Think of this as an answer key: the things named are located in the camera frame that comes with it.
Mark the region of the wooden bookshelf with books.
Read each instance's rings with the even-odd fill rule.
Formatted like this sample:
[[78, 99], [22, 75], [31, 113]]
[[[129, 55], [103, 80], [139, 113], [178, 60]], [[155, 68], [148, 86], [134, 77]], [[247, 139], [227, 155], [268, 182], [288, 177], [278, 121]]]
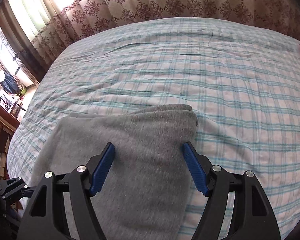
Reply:
[[0, 106], [0, 180], [8, 178], [8, 148], [19, 124], [20, 122], [15, 116]]

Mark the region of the hanging dark clothes outside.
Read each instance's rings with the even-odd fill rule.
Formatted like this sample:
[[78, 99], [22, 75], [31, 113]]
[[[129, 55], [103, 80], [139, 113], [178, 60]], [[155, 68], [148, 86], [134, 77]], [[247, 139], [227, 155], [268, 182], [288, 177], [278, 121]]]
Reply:
[[8, 94], [23, 96], [26, 93], [23, 87], [18, 86], [15, 78], [4, 70], [0, 71], [0, 85]]

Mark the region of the plaid bed sheet mattress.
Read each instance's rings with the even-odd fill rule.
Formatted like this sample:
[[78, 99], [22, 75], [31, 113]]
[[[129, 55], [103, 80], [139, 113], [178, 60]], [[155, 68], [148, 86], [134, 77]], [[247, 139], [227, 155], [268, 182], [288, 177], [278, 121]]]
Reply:
[[39, 151], [71, 113], [119, 115], [184, 103], [198, 153], [256, 173], [282, 238], [300, 220], [300, 42], [213, 18], [165, 18], [84, 38], [54, 61], [16, 130], [10, 177], [29, 182]]

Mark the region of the patterned beige curtain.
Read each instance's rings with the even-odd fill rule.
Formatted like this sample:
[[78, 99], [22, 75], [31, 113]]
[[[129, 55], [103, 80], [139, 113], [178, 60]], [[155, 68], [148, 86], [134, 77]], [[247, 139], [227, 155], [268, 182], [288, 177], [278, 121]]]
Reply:
[[110, 28], [166, 17], [205, 17], [271, 29], [300, 41], [294, 0], [30, 0], [29, 35], [51, 64], [70, 44]]

